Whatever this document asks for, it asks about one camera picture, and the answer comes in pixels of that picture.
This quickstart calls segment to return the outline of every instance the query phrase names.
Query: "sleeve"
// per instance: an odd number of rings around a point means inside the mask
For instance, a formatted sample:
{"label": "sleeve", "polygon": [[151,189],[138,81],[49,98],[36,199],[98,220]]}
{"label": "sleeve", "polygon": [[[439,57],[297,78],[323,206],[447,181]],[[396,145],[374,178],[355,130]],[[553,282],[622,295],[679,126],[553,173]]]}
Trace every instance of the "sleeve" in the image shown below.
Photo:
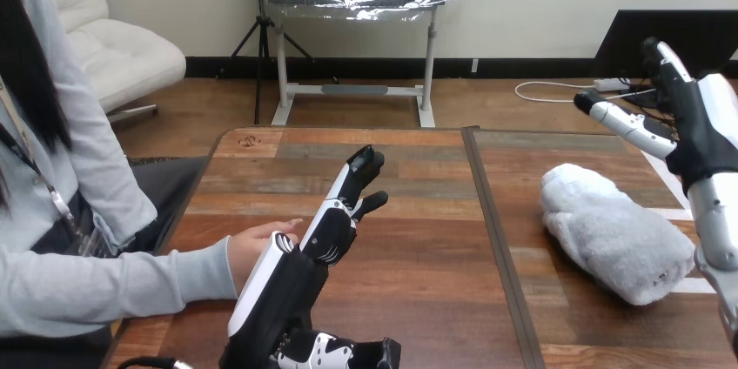
{"label": "sleeve", "polygon": [[59,103],[67,118],[70,159],[79,190],[102,218],[111,247],[127,245],[157,216],[138,187],[110,122],[94,97],[57,14],[55,0],[23,0],[43,47]]}
{"label": "sleeve", "polygon": [[116,319],[178,312],[192,301],[235,299],[228,240],[119,258],[14,253],[0,245],[0,338],[69,337]]}

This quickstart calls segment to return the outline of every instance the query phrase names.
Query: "black monitor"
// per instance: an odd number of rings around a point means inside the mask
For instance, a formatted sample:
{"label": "black monitor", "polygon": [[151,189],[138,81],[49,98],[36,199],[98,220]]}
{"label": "black monitor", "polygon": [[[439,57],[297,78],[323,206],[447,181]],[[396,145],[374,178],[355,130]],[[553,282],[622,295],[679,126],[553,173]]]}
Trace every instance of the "black monitor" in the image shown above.
{"label": "black monitor", "polygon": [[645,78],[641,44],[666,42],[693,77],[720,71],[738,49],[738,10],[618,10],[592,77]]}

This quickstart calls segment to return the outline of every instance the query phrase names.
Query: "dark pants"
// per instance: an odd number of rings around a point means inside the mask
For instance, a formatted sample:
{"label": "dark pants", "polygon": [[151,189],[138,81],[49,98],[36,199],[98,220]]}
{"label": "dark pants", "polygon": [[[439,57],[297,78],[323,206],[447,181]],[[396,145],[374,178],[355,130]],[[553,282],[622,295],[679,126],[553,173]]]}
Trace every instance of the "dark pants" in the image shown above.
{"label": "dark pants", "polygon": [[[138,186],[157,207],[157,219],[136,234],[128,252],[154,252],[170,230],[174,218],[184,207],[187,195],[205,166],[205,158],[180,158],[133,166]],[[92,226],[89,206],[82,197],[70,202],[77,224]],[[39,254],[70,254],[71,238],[62,223],[57,223],[33,246]],[[16,338],[0,340],[0,368],[92,369],[98,368],[111,344],[111,330],[67,339]]]}

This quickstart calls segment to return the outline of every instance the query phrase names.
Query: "wooden floor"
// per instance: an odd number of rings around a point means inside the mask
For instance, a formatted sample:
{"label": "wooden floor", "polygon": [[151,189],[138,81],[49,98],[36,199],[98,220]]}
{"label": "wooden floor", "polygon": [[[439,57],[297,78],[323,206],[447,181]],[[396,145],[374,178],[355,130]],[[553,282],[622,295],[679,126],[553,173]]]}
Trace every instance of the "wooden floor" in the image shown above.
{"label": "wooden floor", "polygon": [[[609,133],[574,108],[574,104],[543,104],[516,97],[520,79],[436,79],[433,113],[437,127],[480,125],[494,130]],[[592,79],[565,81],[591,84]],[[413,86],[420,80],[362,81]],[[253,123],[255,82],[247,79],[185,79],[133,104],[158,104],[155,117],[142,116],[116,124],[126,154],[132,157],[199,156],[208,153],[224,131]],[[524,89],[527,95],[571,99],[576,90],[551,86]],[[275,81],[262,91],[261,124],[270,124],[278,103]],[[418,112],[410,98],[297,97],[291,126],[351,128],[413,128]]]}

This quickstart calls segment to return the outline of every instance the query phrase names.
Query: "white wall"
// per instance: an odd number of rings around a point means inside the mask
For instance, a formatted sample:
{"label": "white wall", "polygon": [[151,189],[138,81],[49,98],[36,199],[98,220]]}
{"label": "white wall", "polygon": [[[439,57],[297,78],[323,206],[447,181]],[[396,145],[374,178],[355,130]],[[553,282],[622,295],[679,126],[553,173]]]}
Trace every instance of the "white wall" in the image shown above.
{"label": "white wall", "polygon": [[[111,17],[156,31],[188,56],[230,55],[256,13],[256,0],[108,2]],[[736,8],[738,0],[457,0],[439,11],[437,57],[593,57],[618,9]],[[286,26],[316,57],[425,54],[425,19],[357,23],[294,18]],[[349,51],[343,50],[345,43]],[[256,44],[252,40],[241,54],[255,55]]]}

